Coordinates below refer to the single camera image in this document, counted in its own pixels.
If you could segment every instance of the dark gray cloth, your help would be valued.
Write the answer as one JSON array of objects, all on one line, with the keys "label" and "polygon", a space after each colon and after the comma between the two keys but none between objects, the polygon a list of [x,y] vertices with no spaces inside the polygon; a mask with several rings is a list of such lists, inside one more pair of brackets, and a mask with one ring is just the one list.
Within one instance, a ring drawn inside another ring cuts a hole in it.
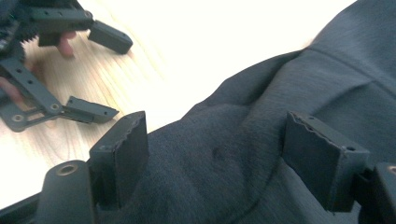
[{"label": "dark gray cloth", "polygon": [[315,116],[396,162],[396,2],[361,0],[301,51],[225,80],[148,136],[148,167],[114,223],[358,223],[324,211],[282,160],[287,111]]}]

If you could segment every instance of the black plastic part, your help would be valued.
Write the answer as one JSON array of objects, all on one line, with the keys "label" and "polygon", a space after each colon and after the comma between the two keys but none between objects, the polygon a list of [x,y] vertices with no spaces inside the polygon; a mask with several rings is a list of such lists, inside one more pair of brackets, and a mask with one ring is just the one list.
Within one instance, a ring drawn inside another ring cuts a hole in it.
[{"label": "black plastic part", "polygon": [[35,223],[96,223],[86,162],[68,161],[47,172]]},{"label": "black plastic part", "polygon": [[26,114],[12,103],[8,95],[0,89],[0,116],[13,132],[19,133],[27,126]]},{"label": "black plastic part", "polygon": [[93,23],[88,39],[113,49],[119,54],[128,52],[133,44],[132,39],[128,35],[100,21]]},{"label": "black plastic part", "polygon": [[352,180],[365,169],[367,149],[318,119],[290,112],[282,156],[325,210],[352,209]]},{"label": "black plastic part", "polygon": [[105,123],[119,113],[118,110],[70,96],[64,106],[64,119],[72,119],[84,123]]},{"label": "black plastic part", "polygon": [[37,193],[29,198],[0,210],[0,223],[32,224],[38,207]]},{"label": "black plastic part", "polygon": [[396,164],[382,162],[374,169],[374,196],[385,223],[396,223]]},{"label": "black plastic part", "polygon": [[25,89],[37,102],[37,108],[43,108],[46,114],[59,115],[61,103],[40,83],[40,81],[15,58],[0,61],[0,76],[10,77],[19,89]]},{"label": "black plastic part", "polygon": [[120,119],[91,149],[88,161],[96,178],[95,198],[104,210],[123,207],[149,159],[146,115]]}]

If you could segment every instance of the screw hole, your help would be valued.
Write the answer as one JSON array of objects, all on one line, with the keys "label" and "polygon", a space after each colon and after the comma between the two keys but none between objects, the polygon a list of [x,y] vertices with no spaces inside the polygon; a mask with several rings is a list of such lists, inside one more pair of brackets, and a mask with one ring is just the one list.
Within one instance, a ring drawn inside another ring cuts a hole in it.
[{"label": "screw hole", "polygon": [[354,147],[342,147],[342,148],[346,149],[348,151],[355,151],[356,150],[356,148],[354,148]]},{"label": "screw hole", "polygon": [[59,109],[59,105],[53,104],[53,105],[50,106],[50,108],[53,109],[53,110],[57,110],[57,109]]},{"label": "screw hole", "polygon": [[75,164],[67,164],[66,166],[60,168],[56,174],[57,175],[70,175],[77,170],[78,166]]},{"label": "screw hole", "polygon": [[15,122],[21,122],[21,121],[23,121],[23,116],[22,115],[14,115],[12,117],[12,120],[14,120]]}]

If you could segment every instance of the mounting hole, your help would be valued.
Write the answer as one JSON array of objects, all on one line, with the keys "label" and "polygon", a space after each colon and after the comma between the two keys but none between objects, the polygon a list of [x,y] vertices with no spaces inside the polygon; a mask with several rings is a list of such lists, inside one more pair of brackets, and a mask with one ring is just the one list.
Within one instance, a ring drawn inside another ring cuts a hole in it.
[{"label": "mounting hole", "polygon": [[343,146],[342,148],[346,149],[348,151],[355,151],[356,150],[356,148],[354,148],[354,147],[345,147],[345,146]]},{"label": "mounting hole", "polygon": [[23,121],[23,118],[24,118],[24,116],[22,116],[22,115],[14,115],[12,117],[12,120],[15,122],[21,122],[21,121]]},{"label": "mounting hole", "polygon": [[50,108],[53,109],[53,110],[57,110],[57,109],[59,109],[59,105],[53,104],[53,105],[50,106]]},{"label": "mounting hole", "polygon": [[396,175],[396,166],[390,166],[390,167],[388,167],[388,169],[389,169],[394,175]]},{"label": "mounting hole", "polygon": [[88,18],[92,17],[91,12],[89,12],[89,11],[85,11],[84,15],[85,15],[85,17],[88,17]]},{"label": "mounting hole", "polygon": [[75,164],[67,164],[61,168],[59,168],[58,171],[56,171],[56,175],[70,175],[73,174],[77,170],[78,166]]}]

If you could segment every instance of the wooden table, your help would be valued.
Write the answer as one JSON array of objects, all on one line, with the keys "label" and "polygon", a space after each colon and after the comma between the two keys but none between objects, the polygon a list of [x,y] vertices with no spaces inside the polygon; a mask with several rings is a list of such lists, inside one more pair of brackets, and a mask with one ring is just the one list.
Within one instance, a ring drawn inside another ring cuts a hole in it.
[{"label": "wooden table", "polygon": [[80,0],[93,16],[134,41],[126,55],[87,40],[56,48],[25,45],[37,77],[65,104],[70,95],[120,111],[106,124],[57,119],[14,133],[0,122],[0,208],[41,190],[52,166],[87,160],[123,115],[145,110],[148,131],[180,119],[227,77],[301,49],[353,0]]}]

